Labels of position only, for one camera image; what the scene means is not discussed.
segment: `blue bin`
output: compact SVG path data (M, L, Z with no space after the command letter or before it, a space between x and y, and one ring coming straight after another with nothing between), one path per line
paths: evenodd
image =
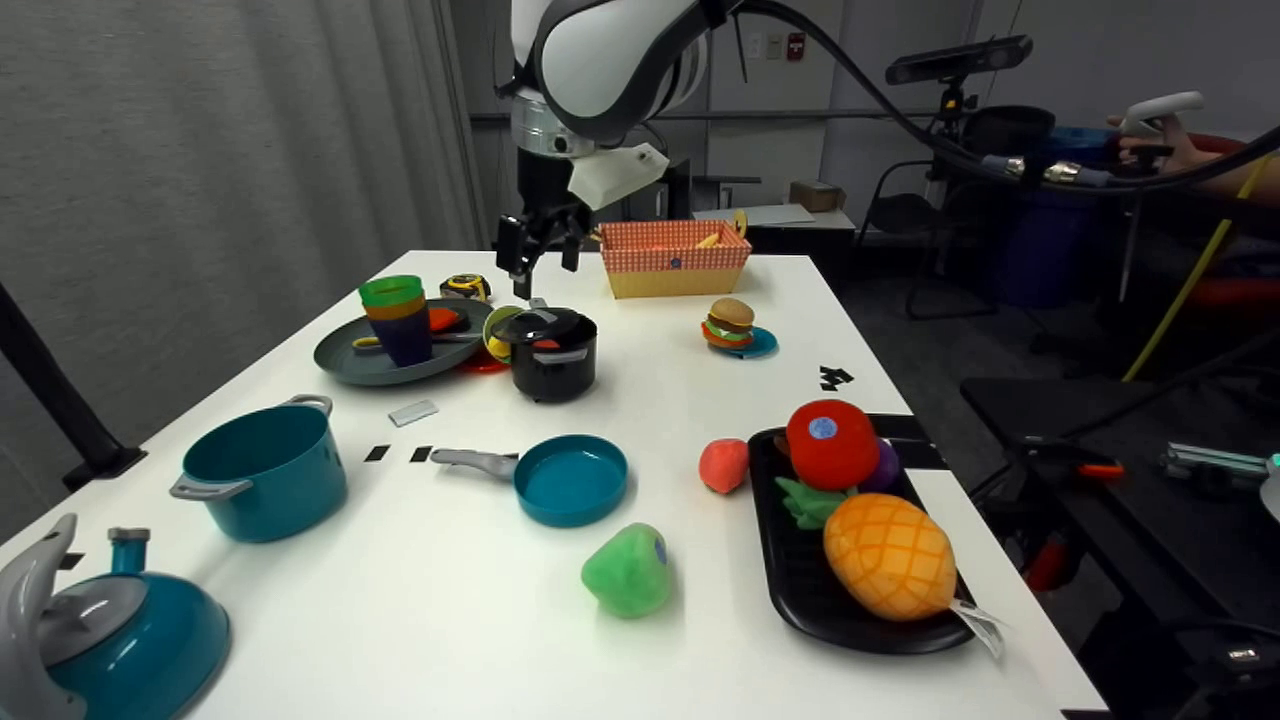
M1045 158L1106 166L1114 130L1056 127ZM1023 190L1014 199L1010 233L993 256L993 300L1014 309L1056 309L1077 292L1077 265L1101 218L1097 197Z

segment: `metal stand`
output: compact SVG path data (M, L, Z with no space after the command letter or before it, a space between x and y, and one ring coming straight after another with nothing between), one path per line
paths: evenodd
M77 442L85 457L82 467L66 475L66 489L77 491L88 481L109 481L129 472L143 452L124 447L101 415L85 405L72 381L60 372L30 314L18 309L9 287L0 283L0 351L18 369L18 375L34 386L56 427Z

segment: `frying pan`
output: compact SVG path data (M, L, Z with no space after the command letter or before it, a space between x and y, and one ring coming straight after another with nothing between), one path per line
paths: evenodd
M580 527L629 494L629 457L606 435L553 435L516 452L436 447L436 464L467 464L511 481L526 514L553 527Z

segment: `teal kettle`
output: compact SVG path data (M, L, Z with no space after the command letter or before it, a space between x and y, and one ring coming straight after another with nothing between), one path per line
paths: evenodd
M111 572L53 596L72 534L77 514L60 514L0 572L0 720L179 716L232 653L227 611L188 580L143 572L143 527L111 527Z

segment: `kettle handle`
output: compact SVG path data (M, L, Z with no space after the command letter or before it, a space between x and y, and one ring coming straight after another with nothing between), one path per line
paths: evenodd
M53 572L77 541L77 511L60 514L49 534L23 547L0 572L0 716L77 720L85 698L53 684L40 655L40 611L53 601Z

